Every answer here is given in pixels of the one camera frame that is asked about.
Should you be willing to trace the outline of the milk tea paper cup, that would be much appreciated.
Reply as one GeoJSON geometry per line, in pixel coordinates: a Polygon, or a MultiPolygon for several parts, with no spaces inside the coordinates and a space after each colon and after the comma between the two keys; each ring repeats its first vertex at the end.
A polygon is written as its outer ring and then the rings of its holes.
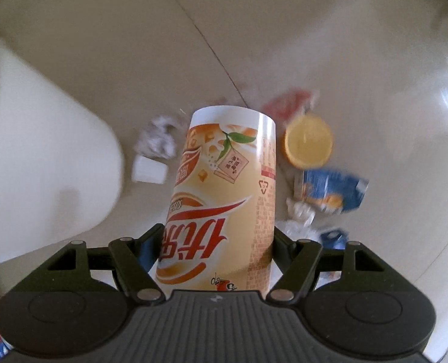
{"type": "Polygon", "coordinates": [[[276,214],[276,124],[240,106],[194,112],[155,279],[177,289],[266,293],[276,214]]]}

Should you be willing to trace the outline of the white plastic waste bin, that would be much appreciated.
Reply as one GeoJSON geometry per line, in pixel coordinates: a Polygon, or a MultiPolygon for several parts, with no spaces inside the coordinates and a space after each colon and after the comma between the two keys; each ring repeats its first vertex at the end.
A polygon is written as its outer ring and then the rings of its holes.
{"type": "Polygon", "coordinates": [[[123,165],[110,126],[0,40],[0,263],[104,221],[123,165]]]}

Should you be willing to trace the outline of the small blue white carton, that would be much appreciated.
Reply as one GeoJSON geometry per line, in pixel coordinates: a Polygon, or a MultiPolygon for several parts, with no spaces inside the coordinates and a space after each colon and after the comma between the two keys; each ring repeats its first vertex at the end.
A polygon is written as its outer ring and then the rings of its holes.
{"type": "Polygon", "coordinates": [[[320,242],[325,249],[345,250],[348,233],[342,229],[327,230],[320,233],[320,242]]]}

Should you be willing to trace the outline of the crumpled silver wrapper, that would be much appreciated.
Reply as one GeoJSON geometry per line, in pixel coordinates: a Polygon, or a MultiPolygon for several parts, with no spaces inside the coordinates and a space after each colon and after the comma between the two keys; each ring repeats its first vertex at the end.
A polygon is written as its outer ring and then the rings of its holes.
{"type": "Polygon", "coordinates": [[[304,201],[294,201],[292,198],[287,198],[286,206],[289,219],[304,227],[309,227],[315,219],[315,210],[304,201]]]}

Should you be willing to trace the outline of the blue snack wrapper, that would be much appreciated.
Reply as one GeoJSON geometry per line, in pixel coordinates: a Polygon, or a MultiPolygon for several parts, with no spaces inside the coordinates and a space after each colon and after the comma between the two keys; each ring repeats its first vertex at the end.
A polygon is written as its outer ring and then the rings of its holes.
{"type": "Polygon", "coordinates": [[[348,172],[315,169],[303,172],[303,200],[330,214],[357,210],[368,190],[369,181],[348,172]]]}

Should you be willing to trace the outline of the white folded tissue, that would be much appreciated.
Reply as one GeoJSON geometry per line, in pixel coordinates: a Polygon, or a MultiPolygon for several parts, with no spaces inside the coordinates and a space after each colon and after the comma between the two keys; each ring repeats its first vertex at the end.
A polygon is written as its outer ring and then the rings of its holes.
{"type": "Polygon", "coordinates": [[[168,166],[145,156],[137,155],[132,166],[131,179],[134,182],[163,185],[168,166]]]}

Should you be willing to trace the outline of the orange slice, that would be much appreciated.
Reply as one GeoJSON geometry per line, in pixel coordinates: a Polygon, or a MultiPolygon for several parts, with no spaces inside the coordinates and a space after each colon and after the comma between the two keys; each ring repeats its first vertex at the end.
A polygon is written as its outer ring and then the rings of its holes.
{"type": "Polygon", "coordinates": [[[295,117],[285,128],[283,152],[289,163],[300,170],[320,168],[329,161],[334,146],[330,126],[321,117],[295,117]]]}

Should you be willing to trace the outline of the crumpled white paper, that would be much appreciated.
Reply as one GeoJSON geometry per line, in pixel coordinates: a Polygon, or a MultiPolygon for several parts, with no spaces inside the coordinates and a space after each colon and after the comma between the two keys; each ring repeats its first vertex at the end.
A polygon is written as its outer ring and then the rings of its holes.
{"type": "Polygon", "coordinates": [[[181,134],[187,126],[182,116],[158,115],[142,128],[134,145],[134,151],[147,158],[170,160],[176,157],[177,143],[174,133],[181,134]]]}

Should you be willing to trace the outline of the red snack wrapper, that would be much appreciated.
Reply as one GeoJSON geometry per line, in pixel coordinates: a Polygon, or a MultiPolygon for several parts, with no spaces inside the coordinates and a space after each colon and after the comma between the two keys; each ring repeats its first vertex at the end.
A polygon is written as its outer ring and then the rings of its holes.
{"type": "Polygon", "coordinates": [[[295,117],[314,109],[319,95],[318,90],[291,89],[266,103],[262,113],[271,117],[277,125],[284,126],[295,117]]]}

